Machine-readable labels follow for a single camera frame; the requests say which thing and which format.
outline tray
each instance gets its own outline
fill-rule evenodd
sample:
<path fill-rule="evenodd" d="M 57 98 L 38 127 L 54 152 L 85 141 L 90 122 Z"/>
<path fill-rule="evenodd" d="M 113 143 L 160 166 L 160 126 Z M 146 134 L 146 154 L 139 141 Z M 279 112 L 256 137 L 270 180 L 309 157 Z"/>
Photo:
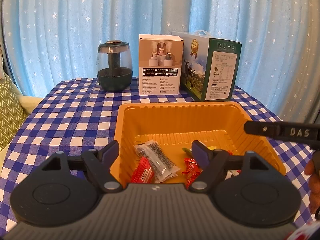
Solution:
<path fill-rule="evenodd" d="M 181 168 L 177 177 L 165 183 L 186 182 L 181 172 L 188 156 L 182 148 L 190 149 L 194 140 L 207 147 L 230 150 L 234 155 L 255 151 L 285 175 L 285 167 L 268 140 L 244 132 L 247 120 L 251 118 L 236 102 L 123 104 L 119 107 L 115 132 L 120 152 L 111 166 L 111 174 L 125 187 L 139 163 L 134 145 L 153 139 Z"/>

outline humidifier box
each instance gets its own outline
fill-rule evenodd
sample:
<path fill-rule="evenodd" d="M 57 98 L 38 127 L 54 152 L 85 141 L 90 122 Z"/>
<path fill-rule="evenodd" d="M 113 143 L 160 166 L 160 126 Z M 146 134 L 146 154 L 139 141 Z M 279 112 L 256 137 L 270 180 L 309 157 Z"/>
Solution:
<path fill-rule="evenodd" d="M 172 32 L 183 41 L 181 87 L 195 101 L 229 101 L 241 43 L 196 33 Z"/>
<path fill-rule="evenodd" d="M 179 94 L 183 40 L 171 35 L 139 35 L 139 94 Z"/>

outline hand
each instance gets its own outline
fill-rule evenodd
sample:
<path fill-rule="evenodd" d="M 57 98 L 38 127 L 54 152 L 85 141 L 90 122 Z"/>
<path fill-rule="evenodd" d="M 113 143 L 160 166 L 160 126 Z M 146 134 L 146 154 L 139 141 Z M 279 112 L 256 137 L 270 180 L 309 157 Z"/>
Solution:
<path fill-rule="evenodd" d="M 307 163 L 304 174 L 311 176 L 309 179 L 309 188 L 311 191 L 309 209 L 311 214 L 315 214 L 320 206 L 320 178 L 319 174 L 315 174 L 315 166 L 312 160 Z"/>

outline humidifier lid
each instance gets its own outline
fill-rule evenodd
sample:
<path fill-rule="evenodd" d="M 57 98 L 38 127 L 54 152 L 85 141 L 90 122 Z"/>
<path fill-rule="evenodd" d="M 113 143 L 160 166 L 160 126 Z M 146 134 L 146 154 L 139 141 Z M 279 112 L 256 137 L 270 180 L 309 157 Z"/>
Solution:
<path fill-rule="evenodd" d="M 119 53 L 129 49 L 129 43 L 123 41 L 106 41 L 98 47 L 98 52 L 101 53 Z"/>

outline blue curtain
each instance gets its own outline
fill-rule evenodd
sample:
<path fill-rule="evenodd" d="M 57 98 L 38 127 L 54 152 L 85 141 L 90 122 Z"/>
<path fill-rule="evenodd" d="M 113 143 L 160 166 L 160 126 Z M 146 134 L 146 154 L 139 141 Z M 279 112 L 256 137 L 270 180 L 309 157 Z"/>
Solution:
<path fill-rule="evenodd" d="M 130 43 L 138 75 L 140 33 L 206 30 L 243 44 L 236 84 L 285 117 L 292 82 L 300 79 L 302 85 L 307 73 L 306 82 L 319 81 L 319 75 L 311 75 L 319 55 L 301 61 L 307 38 L 319 34 L 317 28 L 309 30 L 319 22 L 310 16 L 318 0 L 310 1 L 3 0 L 6 52 L 22 93 L 43 97 L 62 80 L 95 77 L 97 48 L 106 40 Z M 305 90 L 296 91 L 305 105 Z"/>

